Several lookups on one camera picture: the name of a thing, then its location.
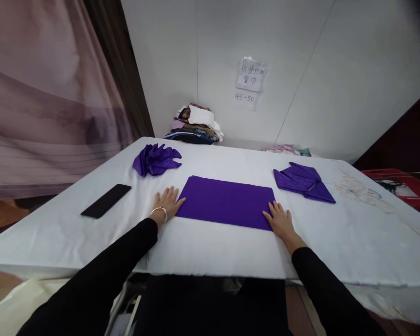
black clothing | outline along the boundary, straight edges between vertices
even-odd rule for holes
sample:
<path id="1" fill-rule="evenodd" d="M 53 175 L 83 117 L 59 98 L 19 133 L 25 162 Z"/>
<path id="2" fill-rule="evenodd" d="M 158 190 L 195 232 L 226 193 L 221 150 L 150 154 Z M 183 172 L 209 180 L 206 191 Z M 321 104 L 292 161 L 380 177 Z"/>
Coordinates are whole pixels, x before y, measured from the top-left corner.
<path id="1" fill-rule="evenodd" d="M 18 336 L 103 335 L 113 300 L 156 242 L 155 221 L 144 219 L 41 305 Z M 385 335 L 311 249 L 296 250 L 292 261 L 327 335 Z M 194 277 L 151 276 L 136 320 L 137 335 L 291 335 L 284 280 L 246 279 L 237 295 L 209 295 Z"/>

smartphone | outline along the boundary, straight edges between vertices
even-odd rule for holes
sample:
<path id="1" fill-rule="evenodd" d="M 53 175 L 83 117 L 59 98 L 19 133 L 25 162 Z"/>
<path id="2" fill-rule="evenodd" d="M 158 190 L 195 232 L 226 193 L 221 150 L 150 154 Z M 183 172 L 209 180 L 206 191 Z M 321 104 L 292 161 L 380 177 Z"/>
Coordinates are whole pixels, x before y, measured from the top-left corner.
<path id="1" fill-rule="evenodd" d="M 94 204 L 84 210 L 81 215 L 101 218 L 116 202 L 122 198 L 131 187 L 124 184 L 117 184 L 104 195 L 102 195 Z"/>

pink curtain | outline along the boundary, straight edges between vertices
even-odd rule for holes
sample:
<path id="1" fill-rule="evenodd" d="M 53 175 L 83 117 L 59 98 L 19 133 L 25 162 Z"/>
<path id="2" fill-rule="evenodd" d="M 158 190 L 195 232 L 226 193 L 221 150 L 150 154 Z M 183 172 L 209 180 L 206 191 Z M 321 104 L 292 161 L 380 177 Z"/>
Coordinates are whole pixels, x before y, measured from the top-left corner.
<path id="1" fill-rule="evenodd" d="M 0 199 L 59 193 L 133 141 L 79 0 L 0 0 Z"/>

bracelet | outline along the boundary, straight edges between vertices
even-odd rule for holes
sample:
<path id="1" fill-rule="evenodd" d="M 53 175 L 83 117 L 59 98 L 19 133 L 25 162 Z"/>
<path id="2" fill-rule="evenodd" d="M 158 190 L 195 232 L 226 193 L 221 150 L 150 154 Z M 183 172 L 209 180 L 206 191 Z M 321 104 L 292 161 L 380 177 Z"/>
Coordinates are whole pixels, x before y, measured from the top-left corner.
<path id="1" fill-rule="evenodd" d="M 163 222 L 166 222 L 168 220 L 168 213 L 167 213 L 167 210 L 164 207 L 155 208 L 154 210 L 151 211 L 151 215 L 153 214 L 154 211 L 156 211 L 158 209 L 162 209 L 165 212 L 165 220 Z"/>

tabletop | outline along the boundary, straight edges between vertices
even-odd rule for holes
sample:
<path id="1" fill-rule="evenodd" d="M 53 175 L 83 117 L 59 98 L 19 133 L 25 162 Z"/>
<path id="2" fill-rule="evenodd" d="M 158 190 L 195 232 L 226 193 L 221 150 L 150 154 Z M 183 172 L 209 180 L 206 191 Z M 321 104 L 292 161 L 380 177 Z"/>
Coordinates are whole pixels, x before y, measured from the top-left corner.
<path id="1" fill-rule="evenodd" d="M 182 165 L 139 176 L 134 158 L 146 144 L 166 144 Z M 289 162 L 316 168 L 336 204 L 278 189 L 273 169 Z M 71 276 L 147 217 L 154 195 L 189 176 L 271 187 L 293 214 L 295 230 L 344 283 L 420 287 L 420 213 L 344 161 L 224 146 L 141 138 L 0 234 L 0 270 L 21 277 Z M 80 213 L 115 184 L 132 189 L 100 219 Z M 296 279 L 273 232 L 174 217 L 136 271 Z"/>

